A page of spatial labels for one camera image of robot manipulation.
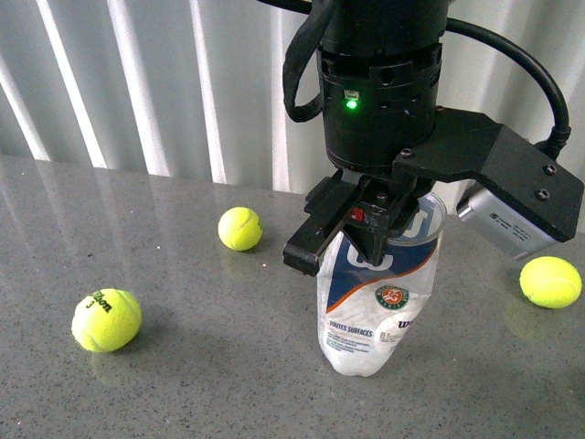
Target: screw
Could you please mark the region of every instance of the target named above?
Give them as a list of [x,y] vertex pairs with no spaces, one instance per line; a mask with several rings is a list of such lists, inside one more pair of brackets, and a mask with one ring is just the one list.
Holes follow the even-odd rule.
[[400,156],[402,158],[412,158],[414,156],[414,152],[410,148],[404,148],[400,151]]
[[557,174],[557,167],[554,165],[542,166],[542,169],[548,176],[554,176],[555,174]]
[[546,189],[540,189],[535,192],[538,201],[546,201],[550,198],[550,193]]

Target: wilson logo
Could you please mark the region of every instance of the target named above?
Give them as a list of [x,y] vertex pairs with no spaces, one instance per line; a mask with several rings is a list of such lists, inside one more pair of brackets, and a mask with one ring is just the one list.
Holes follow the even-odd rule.
[[385,272],[392,266],[392,263],[394,262],[394,256],[391,254],[387,254],[386,256],[384,256],[384,260],[382,261],[382,263],[378,267],[375,267],[371,263],[367,263],[366,261],[364,261],[357,252],[356,248],[352,245],[349,247],[349,250],[347,251],[347,261],[357,268],[367,268],[372,272]]
[[85,306],[86,308],[91,308],[93,304],[98,304],[106,313],[110,312],[112,306],[103,298],[103,293],[101,291],[96,291],[91,297],[93,297],[93,300]]

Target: gray countertop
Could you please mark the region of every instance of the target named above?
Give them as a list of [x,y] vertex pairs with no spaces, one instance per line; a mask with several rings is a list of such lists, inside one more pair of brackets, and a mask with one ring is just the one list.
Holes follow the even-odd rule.
[[[316,281],[284,266],[298,195],[0,157],[1,438],[585,437],[585,299],[521,294],[522,263],[449,218],[435,291],[370,378],[329,366]],[[251,252],[217,237],[255,209]],[[585,273],[585,236],[551,249]],[[144,321],[112,354],[75,305],[132,291]]]

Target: plastic bottle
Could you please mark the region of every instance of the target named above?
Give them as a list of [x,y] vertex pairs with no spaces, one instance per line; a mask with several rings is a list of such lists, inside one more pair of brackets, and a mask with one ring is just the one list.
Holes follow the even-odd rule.
[[379,267],[364,262],[343,233],[317,277],[321,350],[343,375],[369,376],[390,358],[431,296],[446,218],[429,193],[404,234],[388,241]]

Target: yellow tennis ball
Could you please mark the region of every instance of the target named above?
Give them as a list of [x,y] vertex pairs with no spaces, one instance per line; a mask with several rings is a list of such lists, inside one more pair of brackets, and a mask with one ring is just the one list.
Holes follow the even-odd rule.
[[92,352],[111,352],[134,338],[143,322],[133,295],[107,288],[88,295],[75,308],[71,332]]
[[520,286],[531,302],[545,308],[564,308],[577,300],[583,283],[570,263],[543,256],[524,266]]
[[262,222],[252,209],[233,208],[221,216],[218,234],[221,241],[230,249],[249,250],[262,237]]

